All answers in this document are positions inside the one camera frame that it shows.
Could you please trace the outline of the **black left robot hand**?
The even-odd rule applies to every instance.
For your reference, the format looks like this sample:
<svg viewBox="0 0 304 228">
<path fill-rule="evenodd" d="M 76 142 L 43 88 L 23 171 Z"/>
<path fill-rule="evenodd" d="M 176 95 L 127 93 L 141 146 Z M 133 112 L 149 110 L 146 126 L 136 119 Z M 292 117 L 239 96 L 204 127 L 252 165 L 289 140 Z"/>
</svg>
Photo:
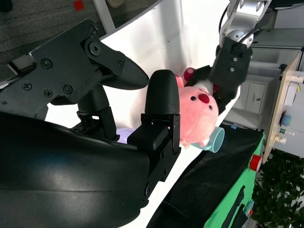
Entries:
<svg viewBox="0 0 304 228">
<path fill-rule="evenodd" d="M 236 97 L 238 87 L 245 81 L 252 54 L 252 48 L 225 38 L 223 46 L 217 46 L 213 66 L 195 69 L 186 86 L 194 86 L 203 80 L 216 85 L 219 91 L 215 93 L 215 100 L 221 114 L 227 104 Z"/>
</svg>

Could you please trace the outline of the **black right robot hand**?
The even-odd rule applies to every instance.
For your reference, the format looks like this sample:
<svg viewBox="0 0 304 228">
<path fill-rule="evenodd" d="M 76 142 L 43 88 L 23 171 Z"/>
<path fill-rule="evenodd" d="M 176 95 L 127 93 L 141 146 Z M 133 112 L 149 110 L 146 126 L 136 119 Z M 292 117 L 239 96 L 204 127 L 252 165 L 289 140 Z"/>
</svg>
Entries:
<svg viewBox="0 0 304 228">
<path fill-rule="evenodd" d="M 118 228 L 136 219 L 180 152 L 170 70 L 147 74 L 86 19 L 29 52 L 1 82 L 0 225 Z M 120 143 L 104 86 L 147 88 L 141 125 Z"/>
</svg>

